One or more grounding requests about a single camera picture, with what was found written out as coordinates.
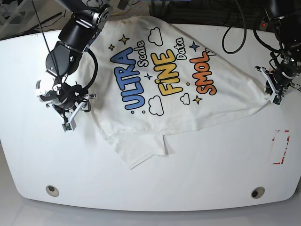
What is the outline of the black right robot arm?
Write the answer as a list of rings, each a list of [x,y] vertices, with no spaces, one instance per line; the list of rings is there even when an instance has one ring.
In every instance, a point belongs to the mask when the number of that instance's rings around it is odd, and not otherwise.
[[[98,71],[98,62],[90,46],[102,31],[113,7],[107,0],[60,0],[59,4],[72,15],[61,30],[54,49],[48,52],[46,72],[50,76],[37,82],[36,92],[40,101],[52,107],[62,118],[63,126],[70,130],[75,114],[89,112],[90,99],[96,97],[88,92]],[[85,86],[71,86],[66,80],[77,71],[85,52],[94,62],[92,78]]]

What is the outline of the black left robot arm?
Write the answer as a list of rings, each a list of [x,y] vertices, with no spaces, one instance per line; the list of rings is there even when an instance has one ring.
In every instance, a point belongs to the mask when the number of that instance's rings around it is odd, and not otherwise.
[[[264,9],[266,23],[278,40],[279,49],[262,41],[257,34],[257,24],[254,24],[254,37],[270,51],[270,61],[275,64],[271,72],[258,66],[256,70],[267,79],[265,92],[271,95],[270,101],[279,105],[289,87],[298,91],[301,89],[300,85],[293,83],[301,75],[301,16],[293,0],[266,0]]]

